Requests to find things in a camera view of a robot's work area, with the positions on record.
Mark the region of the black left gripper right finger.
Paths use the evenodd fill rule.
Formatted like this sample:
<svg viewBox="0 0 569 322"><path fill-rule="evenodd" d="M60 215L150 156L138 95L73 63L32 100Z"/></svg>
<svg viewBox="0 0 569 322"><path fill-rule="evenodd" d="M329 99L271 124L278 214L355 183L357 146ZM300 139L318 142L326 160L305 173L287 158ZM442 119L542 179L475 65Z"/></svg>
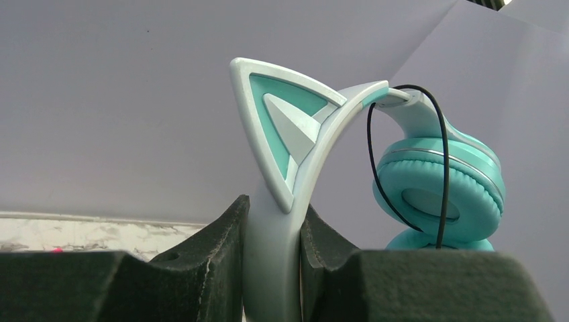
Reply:
<svg viewBox="0 0 569 322"><path fill-rule="evenodd" d="M301 227L305 321L552 321L514 258L471 250L361 250L309 208Z"/></svg>

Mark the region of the teal cat-ear headphones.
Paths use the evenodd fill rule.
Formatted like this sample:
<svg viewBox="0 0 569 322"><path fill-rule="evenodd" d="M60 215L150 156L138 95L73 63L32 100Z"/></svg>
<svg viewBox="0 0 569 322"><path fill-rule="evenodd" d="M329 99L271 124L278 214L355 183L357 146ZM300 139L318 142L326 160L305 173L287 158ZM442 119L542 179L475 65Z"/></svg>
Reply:
<svg viewBox="0 0 569 322"><path fill-rule="evenodd" d="M344 165L325 162L353 120L368 113L365 99L394 87L379 80L337 91L295 70L251 58L233 59L230 72L242 125L263 178L251 197L244 240L245 317L300 321L301 226L317 180L327 174L351 195L370 183L374 196L372 158L347 155ZM490 251L488 239L504 210L501 163L487 145L447 122L456 171L450 202L459 214L451 213L446 221L444 243L447 249ZM406 227L391 248L417 249L410 245L423 244L425 239Z"/></svg>

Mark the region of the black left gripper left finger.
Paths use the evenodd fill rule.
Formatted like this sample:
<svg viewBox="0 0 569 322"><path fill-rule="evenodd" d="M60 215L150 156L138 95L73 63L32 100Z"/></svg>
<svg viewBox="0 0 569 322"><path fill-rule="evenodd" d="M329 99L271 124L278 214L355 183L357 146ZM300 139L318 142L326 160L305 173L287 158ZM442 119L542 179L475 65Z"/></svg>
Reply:
<svg viewBox="0 0 569 322"><path fill-rule="evenodd" d="M2 254L1 320L240 321L249 208L239 196L148 262L126 252Z"/></svg>

